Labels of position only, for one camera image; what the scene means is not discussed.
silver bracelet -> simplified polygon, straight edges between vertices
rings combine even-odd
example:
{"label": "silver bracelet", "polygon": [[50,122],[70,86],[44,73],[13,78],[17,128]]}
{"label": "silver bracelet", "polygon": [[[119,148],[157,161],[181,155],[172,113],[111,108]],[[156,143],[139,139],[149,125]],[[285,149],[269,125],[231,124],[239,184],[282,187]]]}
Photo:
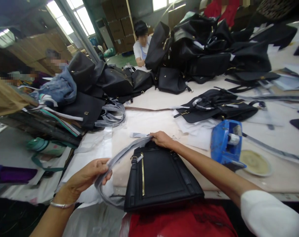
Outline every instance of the silver bracelet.
{"label": "silver bracelet", "polygon": [[55,203],[55,202],[51,202],[50,205],[52,205],[53,207],[58,207],[58,208],[69,208],[71,207],[72,205],[75,205],[75,203],[73,204],[58,204],[58,203]]}

human hand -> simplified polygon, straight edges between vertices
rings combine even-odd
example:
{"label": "human hand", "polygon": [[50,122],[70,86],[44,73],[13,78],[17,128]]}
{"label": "human hand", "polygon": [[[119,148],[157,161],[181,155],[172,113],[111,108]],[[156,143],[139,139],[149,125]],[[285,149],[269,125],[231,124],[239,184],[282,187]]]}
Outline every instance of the human hand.
{"label": "human hand", "polygon": [[[84,168],[75,173],[66,184],[60,189],[57,196],[61,199],[61,204],[75,203],[80,194],[89,188],[98,175],[104,174],[108,171],[106,165],[109,159],[96,159],[88,163]],[[112,171],[104,178],[102,184],[105,185],[110,180]]]}
{"label": "human hand", "polygon": [[152,140],[156,143],[156,145],[171,149],[172,145],[175,143],[175,141],[168,136],[165,132],[159,131],[156,133],[151,133],[150,136],[152,136]]}

green floor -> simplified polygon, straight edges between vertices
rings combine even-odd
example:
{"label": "green floor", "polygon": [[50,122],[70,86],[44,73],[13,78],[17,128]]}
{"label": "green floor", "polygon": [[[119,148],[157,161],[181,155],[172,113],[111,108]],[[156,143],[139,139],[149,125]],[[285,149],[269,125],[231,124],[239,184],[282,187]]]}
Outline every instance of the green floor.
{"label": "green floor", "polygon": [[134,54],[123,57],[122,54],[117,54],[110,58],[106,58],[107,64],[116,64],[117,67],[124,67],[127,63],[130,63],[131,66],[136,66],[135,56]]}

brown strap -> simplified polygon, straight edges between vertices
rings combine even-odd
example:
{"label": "brown strap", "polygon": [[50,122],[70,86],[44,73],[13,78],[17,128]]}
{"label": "brown strap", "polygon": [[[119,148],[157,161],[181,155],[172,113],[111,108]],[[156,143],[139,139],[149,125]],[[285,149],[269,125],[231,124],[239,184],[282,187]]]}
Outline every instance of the brown strap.
{"label": "brown strap", "polygon": [[144,108],[137,108],[137,107],[125,107],[125,110],[144,111],[144,112],[160,112],[160,111],[168,111],[170,109],[151,110],[151,109],[144,109]]}

white shirt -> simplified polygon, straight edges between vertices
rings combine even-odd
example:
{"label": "white shirt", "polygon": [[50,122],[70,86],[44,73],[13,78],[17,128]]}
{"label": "white shirt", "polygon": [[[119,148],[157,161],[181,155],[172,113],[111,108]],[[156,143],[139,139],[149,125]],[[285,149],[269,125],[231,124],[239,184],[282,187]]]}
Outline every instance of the white shirt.
{"label": "white shirt", "polygon": [[[143,48],[143,52],[145,54],[147,54],[148,50],[149,50],[149,46],[150,46],[150,40],[151,40],[152,36],[148,36],[147,37],[147,44],[146,47],[142,47]],[[141,51],[141,45],[140,42],[137,40],[135,42],[135,44],[133,45],[133,51],[134,51],[134,55],[135,55],[135,59],[137,58],[141,58],[141,60],[143,60],[142,58],[142,51]]]}
{"label": "white shirt", "polygon": [[264,191],[243,193],[241,214],[257,237],[299,237],[299,214]]}

